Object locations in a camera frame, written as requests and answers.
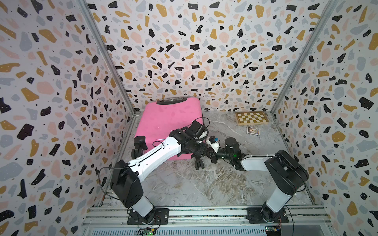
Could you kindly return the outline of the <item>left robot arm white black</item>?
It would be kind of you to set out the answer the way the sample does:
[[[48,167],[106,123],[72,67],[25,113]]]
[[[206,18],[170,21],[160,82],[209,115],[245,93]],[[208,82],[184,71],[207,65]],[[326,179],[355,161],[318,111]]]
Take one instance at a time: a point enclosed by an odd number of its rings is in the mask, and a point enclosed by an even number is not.
[[[209,131],[205,129],[198,137],[180,129],[173,130],[158,146],[130,162],[116,163],[110,187],[126,208],[138,214],[144,224],[155,221],[156,208],[143,191],[142,182],[166,160],[175,155],[193,154],[201,159],[207,149],[204,140]]]

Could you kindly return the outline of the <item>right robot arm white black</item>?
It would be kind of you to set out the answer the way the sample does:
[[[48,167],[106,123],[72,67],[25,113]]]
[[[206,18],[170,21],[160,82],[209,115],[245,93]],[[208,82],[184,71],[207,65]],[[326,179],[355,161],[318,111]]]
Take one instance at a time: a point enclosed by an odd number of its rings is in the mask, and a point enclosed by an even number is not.
[[[300,191],[300,187],[306,186],[308,172],[284,150],[271,155],[247,155],[241,152],[235,138],[227,138],[224,147],[220,146],[219,139],[214,136],[208,138],[206,143],[210,146],[207,156],[212,163],[216,164],[222,159],[238,171],[264,171],[272,177],[275,190],[260,211],[251,213],[249,218],[255,222],[274,223],[283,219],[286,204]]]

